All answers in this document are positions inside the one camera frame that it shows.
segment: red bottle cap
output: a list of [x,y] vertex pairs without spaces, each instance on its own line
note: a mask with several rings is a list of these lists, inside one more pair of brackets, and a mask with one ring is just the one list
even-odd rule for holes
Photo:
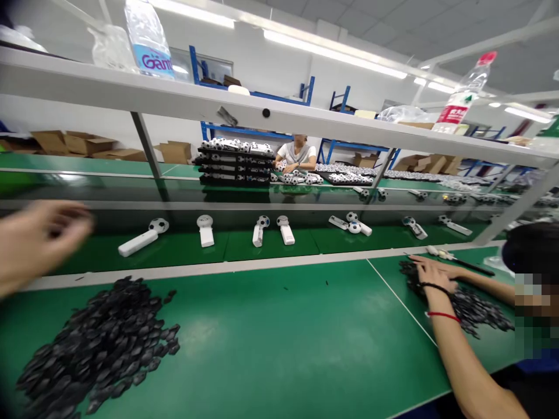
[[477,65],[487,65],[491,64],[497,58],[497,51],[486,52],[483,54],[479,60],[477,60]]

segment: dark hair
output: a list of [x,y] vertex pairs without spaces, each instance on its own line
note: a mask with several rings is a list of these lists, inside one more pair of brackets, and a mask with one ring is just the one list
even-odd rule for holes
[[516,274],[559,274],[559,223],[539,222],[509,231],[503,262]]

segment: ceiling light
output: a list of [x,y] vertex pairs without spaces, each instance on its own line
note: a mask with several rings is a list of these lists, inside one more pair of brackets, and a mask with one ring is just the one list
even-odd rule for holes
[[334,51],[333,49],[324,48],[321,47],[320,45],[311,44],[310,42],[302,41],[297,38],[283,35],[279,32],[264,30],[264,38],[270,41],[278,42],[283,45],[287,45],[288,47],[302,49],[303,51],[311,52],[313,54],[318,54],[321,56],[325,56],[327,58],[335,59],[337,61],[345,62],[347,64],[352,64],[357,67],[362,67],[368,70],[386,74],[388,76],[396,77],[397,79],[405,79],[408,76],[407,73],[398,70],[393,70],[391,68],[381,66],[379,64],[375,64],[373,62],[361,58],[357,58],[351,55],[343,54],[341,52]]
[[196,9],[183,3],[177,3],[171,0],[150,0],[150,3],[153,7],[158,9],[167,10],[168,12],[178,13],[179,15],[235,29],[235,21],[233,19],[216,15],[215,13],[206,12],[205,10]]
[[434,81],[429,83],[427,85],[427,87],[438,90],[438,91],[441,91],[443,93],[449,93],[449,94],[454,93],[454,88],[453,87],[448,87],[448,86],[445,86],[443,84],[435,83]]
[[506,108],[505,112],[511,113],[513,115],[516,115],[516,116],[521,116],[523,118],[531,119],[531,120],[534,120],[534,121],[540,122],[540,123],[551,122],[551,119],[542,118],[541,116],[534,115],[530,112],[521,111],[520,109],[516,109],[516,108]]

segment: white shelf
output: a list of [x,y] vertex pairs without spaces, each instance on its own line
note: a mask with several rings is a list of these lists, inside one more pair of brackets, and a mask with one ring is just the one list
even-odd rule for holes
[[[226,123],[217,115],[223,106],[243,127],[543,169],[553,167],[559,159],[559,154],[128,74],[5,47],[0,47],[0,93],[217,124]],[[269,109],[269,118],[263,116],[264,109]]]

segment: black bracelet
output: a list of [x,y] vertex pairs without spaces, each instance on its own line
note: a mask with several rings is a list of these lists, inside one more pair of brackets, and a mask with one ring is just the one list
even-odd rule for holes
[[441,287],[440,285],[433,284],[433,283],[430,283],[430,282],[421,282],[419,285],[420,285],[421,287],[430,286],[430,287],[432,287],[432,288],[436,288],[436,289],[438,289],[439,291],[444,292],[444,293],[447,295],[448,298],[451,297],[450,292],[448,292],[446,289],[444,289],[444,288]]

